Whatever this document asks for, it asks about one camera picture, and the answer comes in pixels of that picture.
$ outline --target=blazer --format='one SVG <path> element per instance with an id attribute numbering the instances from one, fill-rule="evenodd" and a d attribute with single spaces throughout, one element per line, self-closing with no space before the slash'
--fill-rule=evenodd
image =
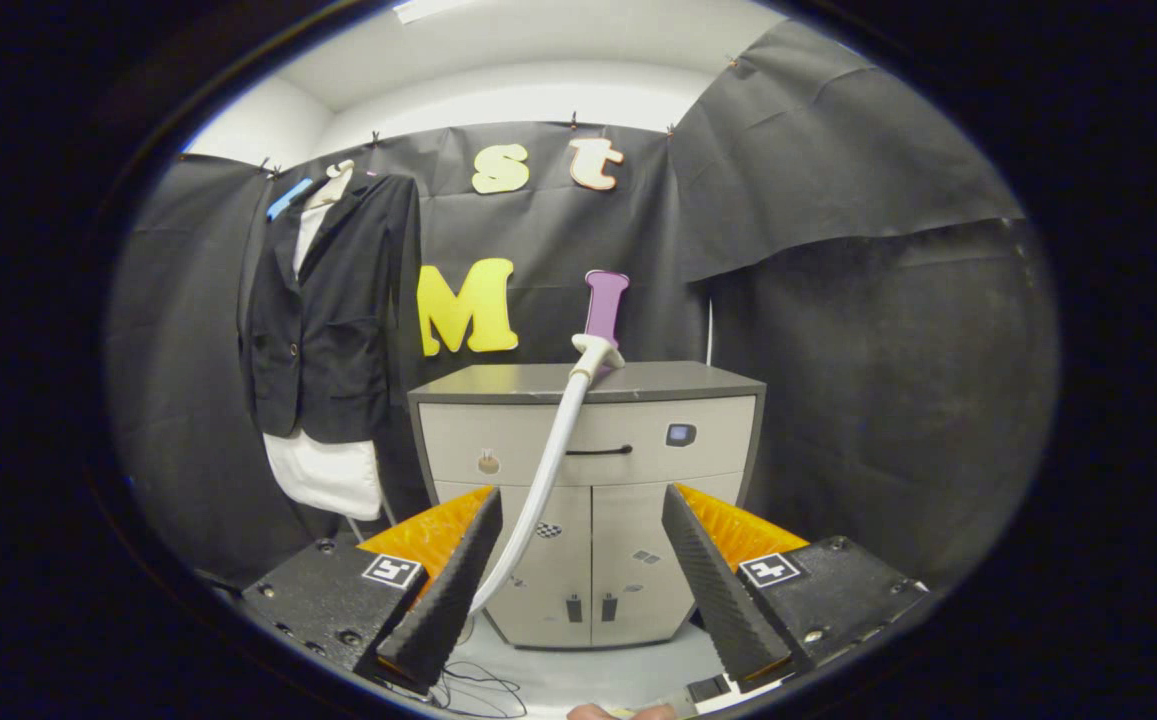
<path id="1" fill-rule="evenodd" d="M 373 439 L 389 406 L 404 406 L 401 357 L 422 355 L 418 188 L 412 178 L 356 169 L 295 277 L 300 219 L 325 182 L 268 228 L 241 366 L 263 433 L 287 438 L 302 424 L 319 442 L 360 442 Z M 404 338 L 414 347 L 403 347 Z"/>

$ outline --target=human hand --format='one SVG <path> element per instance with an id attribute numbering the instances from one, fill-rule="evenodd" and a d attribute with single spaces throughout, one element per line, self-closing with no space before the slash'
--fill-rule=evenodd
<path id="1" fill-rule="evenodd" d="M 565 715 L 566 720 L 618 720 L 618 717 L 607 714 L 598 705 L 592 705 L 590 701 L 587 705 L 578 705 L 577 707 L 569 711 L 568 715 Z M 675 717 L 675 708 L 670 705 L 655 705 L 654 707 L 646 707 L 639 711 L 635 715 L 631 717 L 631 720 L 677 720 Z"/>

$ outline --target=white wall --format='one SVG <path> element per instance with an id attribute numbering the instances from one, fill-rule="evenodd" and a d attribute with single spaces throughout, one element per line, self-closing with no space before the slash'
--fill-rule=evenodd
<path id="1" fill-rule="evenodd" d="M 614 124 L 666 132 L 715 76 L 613 61 L 498 65 L 433 79 L 360 102 L 332 118 L 312 155 L 425 128 L 513 120 Z"/>
<path id="2" fill-rule="evenodd" d="M 299 87 L 272 76 L 250 88 L 196 137 L 187 152 L 289 168 L 316 156 L 314 147 L 332 118 Z"/>

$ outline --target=yellow letter m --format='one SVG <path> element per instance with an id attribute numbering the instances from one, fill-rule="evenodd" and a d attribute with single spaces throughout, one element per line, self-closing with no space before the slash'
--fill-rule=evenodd
<path id="1" fill-rule="evenodd" d="M 455 296 L 435 265 L 422 265 L 418 273 L 418 323 L 421 324 L 423 355 L 440 352 L 440 343 L 432 337 L 432 325 L 436 325 L 450 352 L 458 352 L 463 346 L 467 323 L 474 323 L 472 336 L 467 338 L 467 347 L 473 352 L 511 350 L 519 345 L 519 338 L 511 332 L 506 318 L 506 278 L 511 270 L 510 260 L 477 260 Z"/>

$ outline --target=ceiling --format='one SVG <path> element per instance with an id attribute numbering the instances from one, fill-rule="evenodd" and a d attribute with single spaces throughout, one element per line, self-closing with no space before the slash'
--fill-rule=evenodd
<path id="1" fill-rule="evenodd" d="M 491 65 L 617 60 L 718 74 L 783 17 L 749 0 L 472 0 L 401 25 L 389 6 L 277 74 L 336 113 Z"/>

